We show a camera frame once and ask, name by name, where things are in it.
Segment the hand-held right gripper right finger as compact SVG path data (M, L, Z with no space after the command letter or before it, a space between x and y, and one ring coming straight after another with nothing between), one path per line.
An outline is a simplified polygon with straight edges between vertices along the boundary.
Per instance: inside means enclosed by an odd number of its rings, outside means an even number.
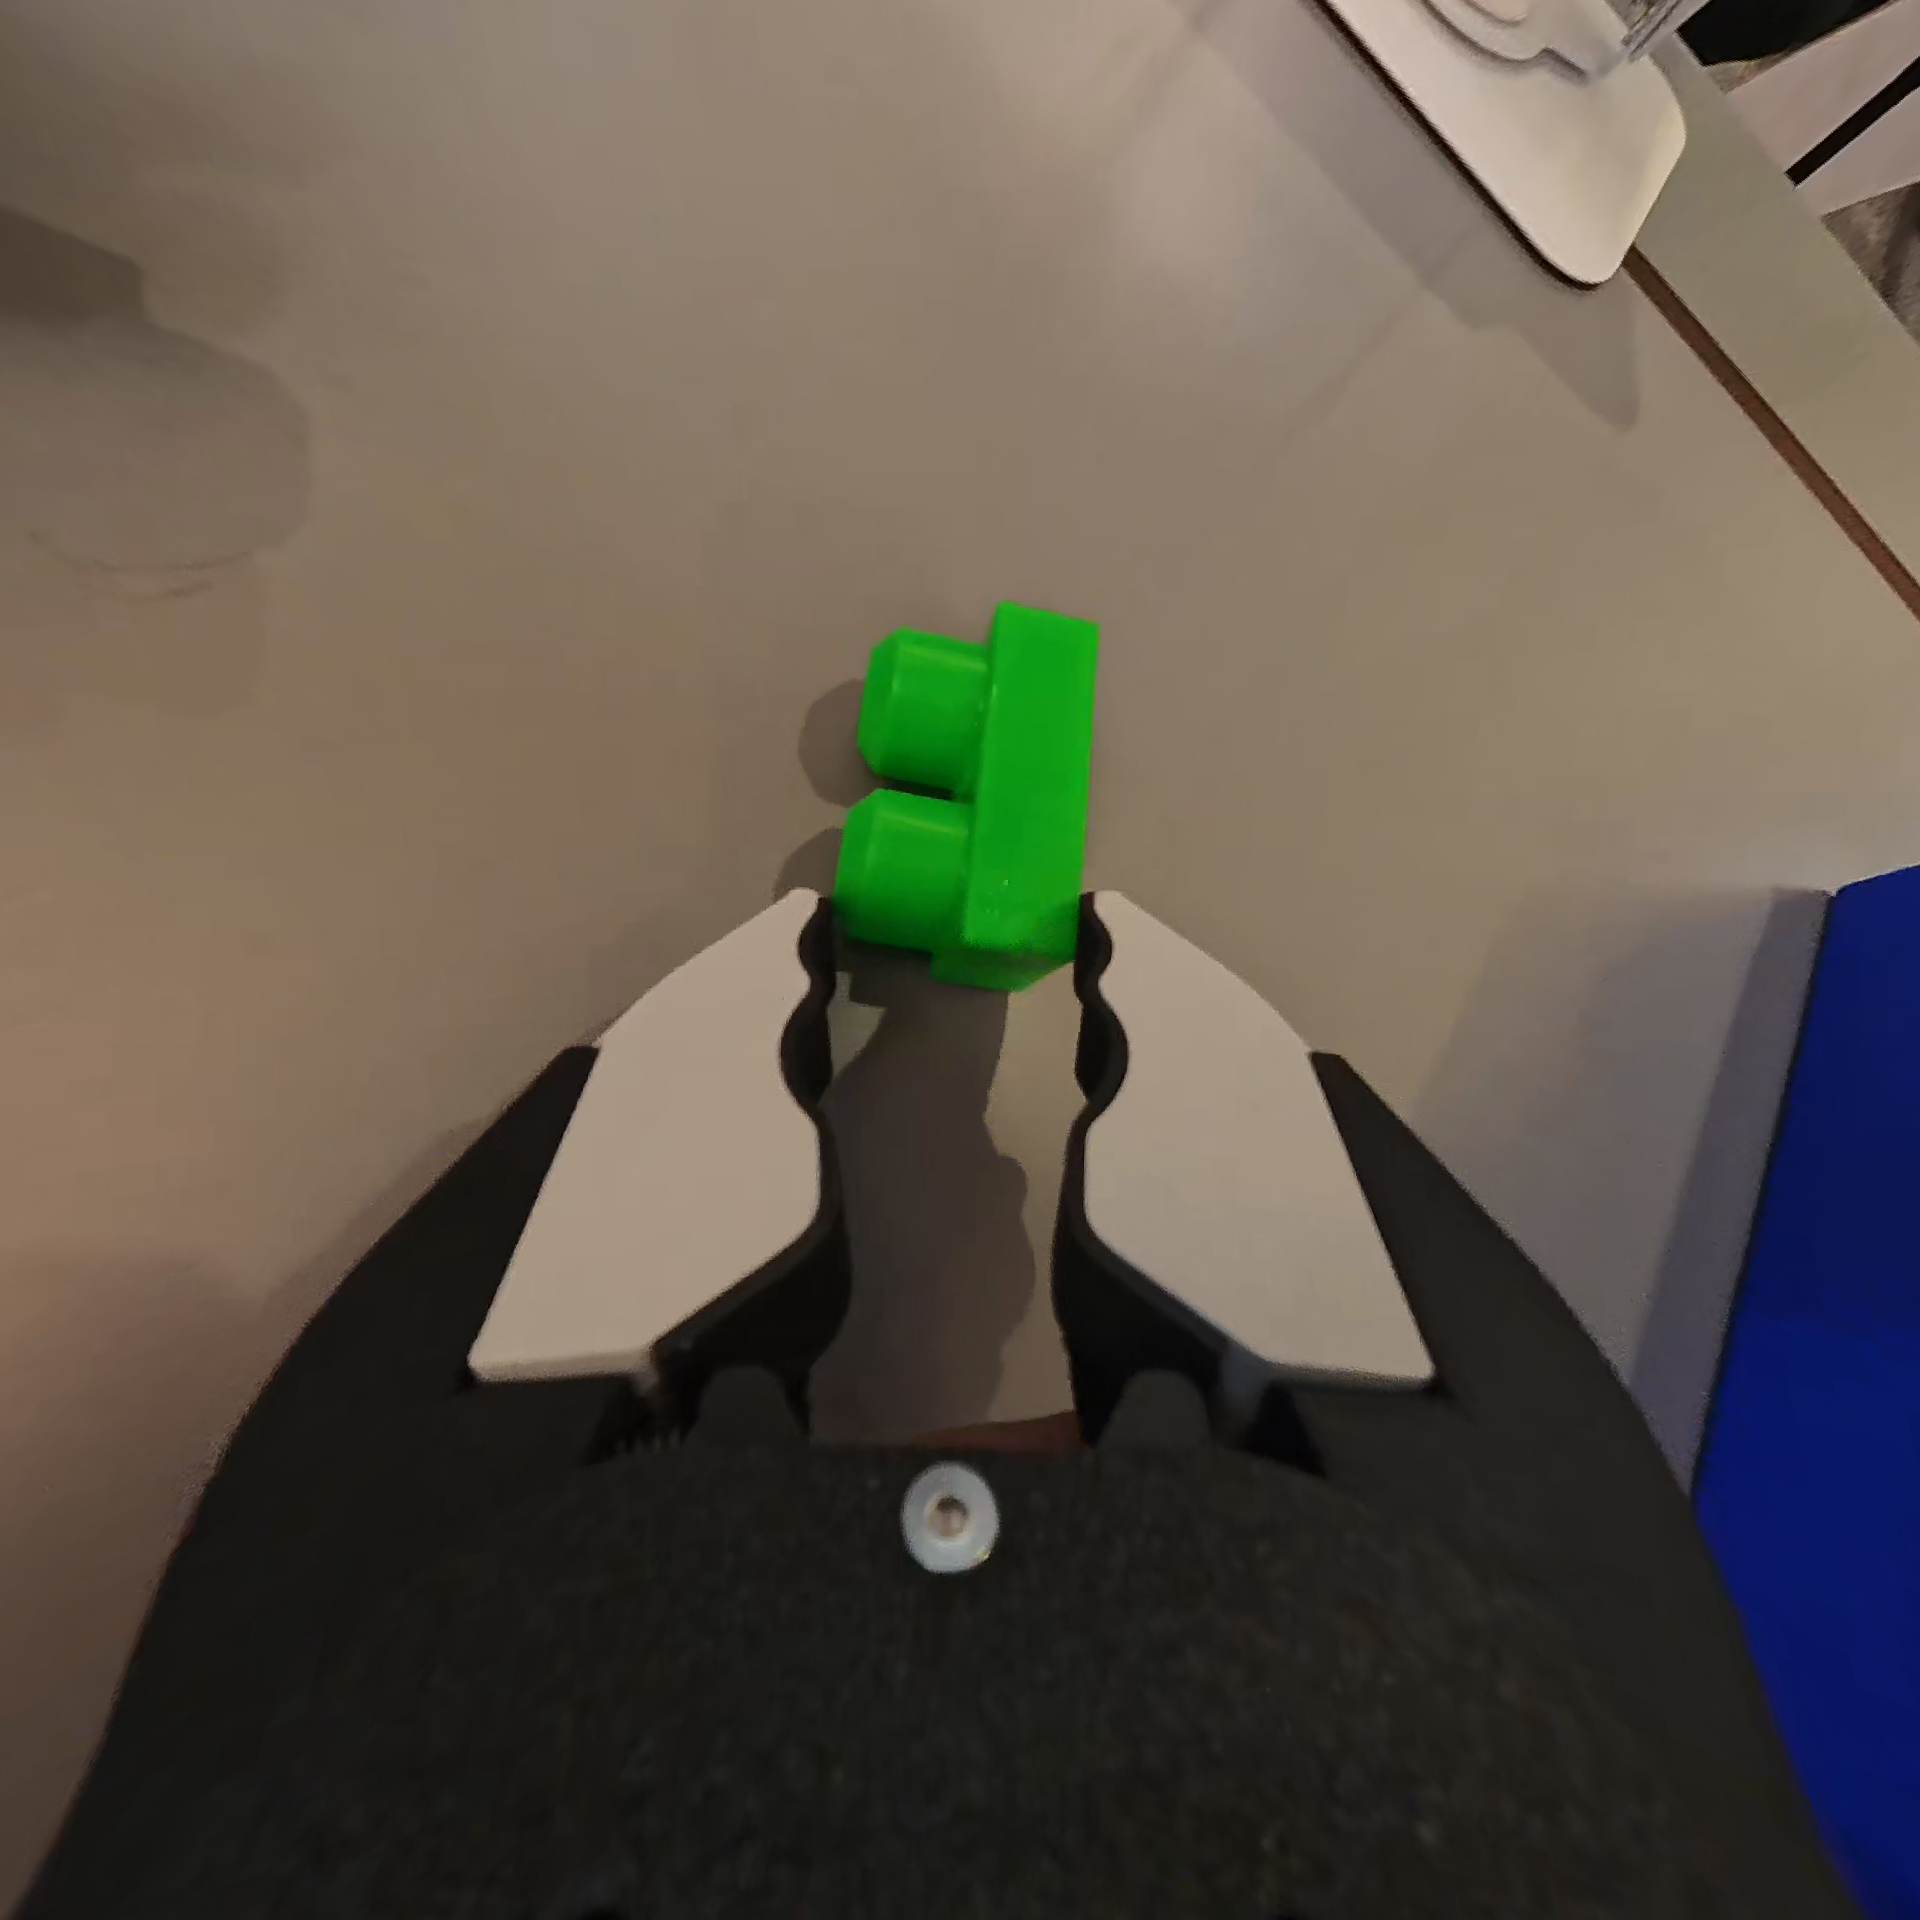
M1123 894L1086 894L1068 1247L1195 1344L1311 1387L1424 1389L1428 1344L1307 1041Z

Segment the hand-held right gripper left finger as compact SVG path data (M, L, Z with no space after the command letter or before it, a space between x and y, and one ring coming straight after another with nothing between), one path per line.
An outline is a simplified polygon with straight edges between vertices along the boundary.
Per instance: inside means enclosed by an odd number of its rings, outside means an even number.
M704 1389L758 1366L803 1389L850 1298L821 1100L834 938L784 894L595 1041L468 1369Z

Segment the green toy building block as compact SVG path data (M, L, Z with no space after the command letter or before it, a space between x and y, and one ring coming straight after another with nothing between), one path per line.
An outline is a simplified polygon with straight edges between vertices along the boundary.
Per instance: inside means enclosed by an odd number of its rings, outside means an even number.
M1098 651L1086 618L1023 605L997 605L981 641L878 641L855 720L878 785L845 815L833 879L845 940L1000 993L1075 958Z

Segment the blue plastic bin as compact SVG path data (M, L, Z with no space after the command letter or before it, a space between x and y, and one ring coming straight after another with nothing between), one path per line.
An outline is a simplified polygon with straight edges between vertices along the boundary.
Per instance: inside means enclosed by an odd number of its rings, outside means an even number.
M1916 1914L1916 869L1823 913L1694 1516L1867 1914Z

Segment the white book stand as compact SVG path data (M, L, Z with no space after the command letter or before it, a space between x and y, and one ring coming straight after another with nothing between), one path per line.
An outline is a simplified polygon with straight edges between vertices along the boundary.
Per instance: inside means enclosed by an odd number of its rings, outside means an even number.
M1684 148L1654 49L1688 2L1329 2L1331 22L1522 247L1612 278Z

